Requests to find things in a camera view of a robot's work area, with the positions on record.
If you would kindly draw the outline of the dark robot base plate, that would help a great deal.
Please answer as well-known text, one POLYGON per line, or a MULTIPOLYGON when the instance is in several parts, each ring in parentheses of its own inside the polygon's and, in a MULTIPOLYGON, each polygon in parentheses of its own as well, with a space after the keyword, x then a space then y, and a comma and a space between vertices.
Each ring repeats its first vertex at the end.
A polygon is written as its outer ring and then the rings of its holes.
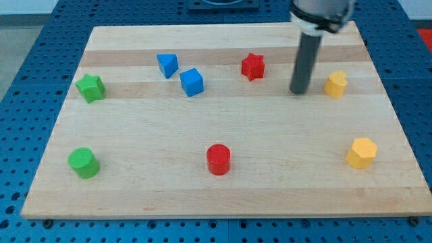
POLYGON ((187 0, 189 10, 259 9, 259 0, 187 0))

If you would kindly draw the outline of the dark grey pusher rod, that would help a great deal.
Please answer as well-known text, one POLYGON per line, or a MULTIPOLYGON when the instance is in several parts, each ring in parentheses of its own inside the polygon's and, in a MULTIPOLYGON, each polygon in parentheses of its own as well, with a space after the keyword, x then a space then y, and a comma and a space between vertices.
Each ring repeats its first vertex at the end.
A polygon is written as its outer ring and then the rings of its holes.
POLYGON ((292 93, 299 95, 304 94, 308 90, 321 39, 322 36, 301 34, 290 82, 290 91, 292 93))

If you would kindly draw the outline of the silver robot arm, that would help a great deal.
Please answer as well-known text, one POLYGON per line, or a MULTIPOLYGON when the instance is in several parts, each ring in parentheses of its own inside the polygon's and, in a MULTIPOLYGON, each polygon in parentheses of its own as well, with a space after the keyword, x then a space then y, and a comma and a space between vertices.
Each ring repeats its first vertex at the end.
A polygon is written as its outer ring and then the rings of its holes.
POLYGON ((299 95, 308 90, 323 34, 339 32, 350 20, 354 5, 355 0, 291 1, 291 22, 301 30, 290 82, 292 93, 299 95))

